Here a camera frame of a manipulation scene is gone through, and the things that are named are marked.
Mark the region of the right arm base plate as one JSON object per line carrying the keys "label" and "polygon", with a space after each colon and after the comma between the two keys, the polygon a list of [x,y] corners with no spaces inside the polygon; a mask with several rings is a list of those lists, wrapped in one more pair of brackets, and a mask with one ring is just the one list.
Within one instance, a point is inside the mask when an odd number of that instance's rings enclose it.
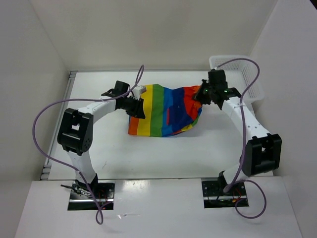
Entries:
{"label": "right arm base plate", "polygon": [[234,185],[228,193],[223,192],[216,179],[202,180],[201,184],[205,209],[249,206],[243,182]]}

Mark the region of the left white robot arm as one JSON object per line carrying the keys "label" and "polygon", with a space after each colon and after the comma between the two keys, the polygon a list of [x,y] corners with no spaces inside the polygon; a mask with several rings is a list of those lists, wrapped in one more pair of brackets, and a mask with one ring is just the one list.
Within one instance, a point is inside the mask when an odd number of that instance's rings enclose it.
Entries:
{"label": "left white robot arm", "polygon": [[101,94],[96,102],[79,109],[65,110],[57,142],[67,152],[72,166],[76,168],[76,189],[81,189],[87,198],[93,198],[99,192],[98,175],[93,169],[89,153],[94,123],[116,110],[124,110],[129,116],[144,119],[144,100],[141,96],[145,92],[145,86],[129,89],[129,84],[117,81],[114,88]]}

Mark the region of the rainbow striped shorts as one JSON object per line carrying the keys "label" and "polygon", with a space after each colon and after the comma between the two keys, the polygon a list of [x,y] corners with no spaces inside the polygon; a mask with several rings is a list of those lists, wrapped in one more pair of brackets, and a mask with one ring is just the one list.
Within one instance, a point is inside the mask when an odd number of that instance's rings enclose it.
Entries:
{"label": "rainbow striped shorts", "polygon": [[144,119],[129,118],[128,134],[169,137],[192,129],[202,113],[202,104],[194,100],[199,86],[169,89],[159,84],[146,85]]}

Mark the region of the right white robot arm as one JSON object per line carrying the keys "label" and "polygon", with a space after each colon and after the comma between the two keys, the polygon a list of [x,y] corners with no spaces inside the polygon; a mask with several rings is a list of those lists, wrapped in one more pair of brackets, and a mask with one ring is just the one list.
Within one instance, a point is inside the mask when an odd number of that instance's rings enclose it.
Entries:
{"label": "right white robot arm", "polygon": [[194,96],[194,100],[209,105],[216,104],[233,122],[242,135],[242,154],[239,163],[219,173],[217,189],[223,195],[230,194],[237,182],[279,168],[282,139],[265,129],[243,101],[243,94],[228,87],[225,72],[212,69],[208,79]]}

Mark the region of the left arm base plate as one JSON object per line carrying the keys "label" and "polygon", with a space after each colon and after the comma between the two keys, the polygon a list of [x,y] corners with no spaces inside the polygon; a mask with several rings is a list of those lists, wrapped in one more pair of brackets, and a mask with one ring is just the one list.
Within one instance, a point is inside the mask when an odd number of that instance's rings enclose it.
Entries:
{"label": "left arm base plate", "polygon": [[[66,186],[70,189],[68,201],[68,211],[88,211],[97,210],[97,206],[92,199],[90,192],[80,188],[75,181],[72,186]],[[102,210],[112,210],[114,206],[115,181],[100,180],[95,197]]]}

